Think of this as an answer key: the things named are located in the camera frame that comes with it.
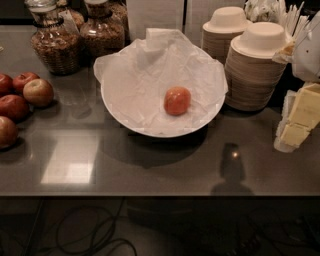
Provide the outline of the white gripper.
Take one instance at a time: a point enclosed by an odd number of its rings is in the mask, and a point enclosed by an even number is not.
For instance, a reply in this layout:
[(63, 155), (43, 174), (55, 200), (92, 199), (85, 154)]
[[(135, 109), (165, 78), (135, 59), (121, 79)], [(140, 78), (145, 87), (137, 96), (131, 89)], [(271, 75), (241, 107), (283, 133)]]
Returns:
[(306, 82), (297, 92), (287, 92), (276, 130), (274, 148), (291, 153), (320, 123), (320, 11), (301, 30), (296, 42), (290, 41), (272, 60), (280, 64), (292, 62), (293, 75)]

